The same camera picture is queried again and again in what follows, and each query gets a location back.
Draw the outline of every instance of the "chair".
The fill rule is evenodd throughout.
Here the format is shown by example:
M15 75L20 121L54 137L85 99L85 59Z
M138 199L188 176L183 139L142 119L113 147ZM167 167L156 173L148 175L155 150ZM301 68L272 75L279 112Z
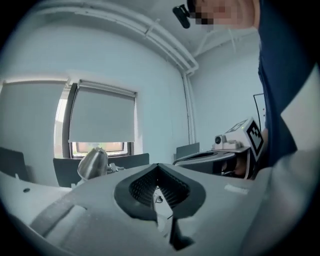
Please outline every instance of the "chair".
M0 147L0 171L12 177L18 174L19 179L30 182L22 152Z
M194 143L176 148L176 159L183 158L200 152L200 143Z
M81 178L78 175L78 165L81 159L54 158L53 166L56 179L60 187L71 188L71 184L77 184Z
M78 165L80 161L81 159L53 159L55 175L60 187L71 188L71 184L77 184L81 180L80 176L78 175ZM112 157L108 159L108 163L114 163L116 166L129 169L148 165L150 163L150 156L148 153L145 153Z

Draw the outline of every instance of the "gray surface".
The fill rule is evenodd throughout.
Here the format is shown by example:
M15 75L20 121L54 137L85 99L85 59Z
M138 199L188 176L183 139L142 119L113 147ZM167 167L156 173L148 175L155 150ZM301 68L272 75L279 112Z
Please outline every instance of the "gray surface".
M114 200L113 192L120 181L150 165L89 180L49 206L38 218L45 220L53 208L68 204L86 208L61 245L80 256L105 252L253 256L279 242L301 219L320 178L319 154L320 150L299 151L284 157L275 167L261 170L255 180L209 175L166 164L201 183L207 195L194 216L177 221L181 234L194 241L179 251L164 242L154 222L130 218ZM239 193L226 189L226 185L249 191Z
M129 169L148 165L150 162L149 158L150 156L148 153L119 156L108 158L108 163L114 163L118 167ZM81 159L53 159L54 170L60 187L71 188L71 184L77 184L81 180L78 174L78 165L80 161Z
M80 87L71 115L69 140L133 142L134 109L133 97Z
M215 151L215 150L213 150L212 152L216 152L216 154L205 156L205 157L201 157L201 155L207 152L187 155L185 157L181 157L177 159L176 161L173 162L173 164L175 166L183 167L189 170L206 173L206 174L221 173L221 169L214 170L215 163L220 161L227 161L236 156L235 153L231 153L231 152L225 152L225 151L223 152L223 151Z
M48 242L31 227L23 223L17 217L9 215L14 226L19 232L25 237L25 239L32 245L36 246L36 249L41 252L42 255L46 256L75 256L74 254L67 252L52 243Z
M243 147L240 147L238 149L214 149L214 150L215 151L221 151L221 152L242 153L242 152L245 152L245 151L247 151L249 149L250 149L249 146L243 146Z
M176 148L176 159L199 153L200 152L200 143L194 143L186 146L180 146Z
M21 152L0 147L0 171L12 177L18 174L19 179L30 181L24 154Z
M130 218L118 207L114 199L113 191L121 180L149 166L144 165L85 182L45 209L34 220L31 227L37 232L44 233L42 226L36 223L44 223L47 219L51 223L49 226L53 228L65 216L61 214L59 218L52 221L52 212L55 209L77 205L87 210L62 239L63 243L55 244L69 252L80 256L101 256L106 252L109 255L149 256L173 252L158 231L155 222Z
M55 245L62 245L64 243L64 238L85 212L85 208L74 205L68 213L49 230L45 236L47 241Z

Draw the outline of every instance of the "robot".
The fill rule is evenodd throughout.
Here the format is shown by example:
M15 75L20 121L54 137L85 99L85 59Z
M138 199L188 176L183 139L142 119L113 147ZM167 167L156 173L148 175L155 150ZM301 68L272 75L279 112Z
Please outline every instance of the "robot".
M251 117L236 123L225 134L217 135L212 150L181 157L173 165L207 174L252 179L257 175L264 143L261 131ZM246 158L245 175L241 177L234 173L238 154Z
M256 160L262 146L257 125L248 119L216 136L212 152L232 159L246 148ZM318 155L299 151L263 169L255 180L177 165L190 159L130 169L109 166L111 171L102 175L91 168L90 178L91 171L83 168L94 164L86 164L87 159L78 170L87 180L39 212L30 225L11 217L45 255L257 255L281 240L308 207L319 177ZM209 162L211 169L221 161ZM158 230L157 188L172 210L165 236Z

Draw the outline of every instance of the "ceiling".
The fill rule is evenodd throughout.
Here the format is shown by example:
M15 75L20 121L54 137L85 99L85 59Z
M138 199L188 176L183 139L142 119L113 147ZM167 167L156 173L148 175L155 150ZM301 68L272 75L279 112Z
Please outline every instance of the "ceiling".
M214 28L204 27L195 24L194 20L190 20L191 27L185 29L181 26L172 12L173 7L182 4L186 5L187 0L102 0L104 2L113 2L122 5L138 13L144 14L156 21L174 35L194 57L204 52L220 46L231 40L248 34L256 33L254 28L228 30L215 26Z

